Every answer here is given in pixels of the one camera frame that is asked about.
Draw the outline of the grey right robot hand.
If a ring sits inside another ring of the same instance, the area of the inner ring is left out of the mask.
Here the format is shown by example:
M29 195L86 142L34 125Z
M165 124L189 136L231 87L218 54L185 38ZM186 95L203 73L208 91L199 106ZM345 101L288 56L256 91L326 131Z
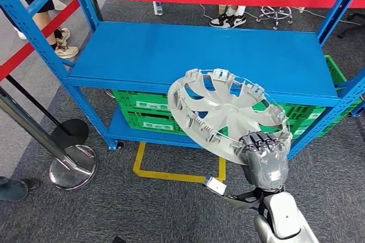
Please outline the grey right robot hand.
M244 145L239 154L244 160L246 179L263 191L281 191L288 175L286 146L272 133L252 132L239 139Z

